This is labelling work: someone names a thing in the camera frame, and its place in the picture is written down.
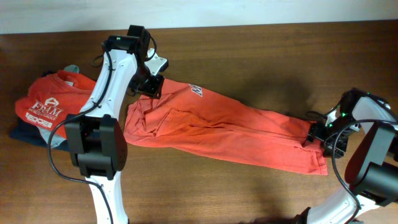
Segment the plain red t-shirt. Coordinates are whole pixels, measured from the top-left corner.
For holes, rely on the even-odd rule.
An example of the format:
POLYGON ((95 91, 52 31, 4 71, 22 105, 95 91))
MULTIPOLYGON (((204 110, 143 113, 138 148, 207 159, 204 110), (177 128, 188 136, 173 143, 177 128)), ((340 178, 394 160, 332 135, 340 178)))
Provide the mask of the plain red t-shirt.
POLYGON ((162 96, 129 105, 124 137, 142 147, 172 147, 212 159, 327 175, 312 122, 248 107, 197 85, 165 80, 162 96))

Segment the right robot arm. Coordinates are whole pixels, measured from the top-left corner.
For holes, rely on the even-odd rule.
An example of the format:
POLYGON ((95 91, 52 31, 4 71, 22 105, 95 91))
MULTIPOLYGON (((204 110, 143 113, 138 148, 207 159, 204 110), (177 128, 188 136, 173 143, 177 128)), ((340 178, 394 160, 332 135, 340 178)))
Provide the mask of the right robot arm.
POLYGON ((307 139, 319 140, 331 157, 341 187, 327 201, 298 214, 297 224, 358 223, 365 212, 397 203, 397 115, 384 98, 352 88, 321 119, 311 125, 307 139), (359 131, 365 136, 340 175, 336 160, 344 156, 348 138, 359 131))

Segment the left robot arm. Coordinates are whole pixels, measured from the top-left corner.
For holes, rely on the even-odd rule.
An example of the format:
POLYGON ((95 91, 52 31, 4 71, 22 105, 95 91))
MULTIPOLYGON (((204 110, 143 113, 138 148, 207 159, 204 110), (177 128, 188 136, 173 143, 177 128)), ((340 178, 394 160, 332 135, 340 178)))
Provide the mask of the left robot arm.
POLYGON ((121 172, 127 142, 119 114, 127 91, 159 99, 169 65, 159 57, 149 31, 131 25, 126 35, 111 35, 102 44, 104 60, 88 101, 69 115, 65 132, 72 164, 90 186, 98 223, 129 223, 123 205, 121 172))

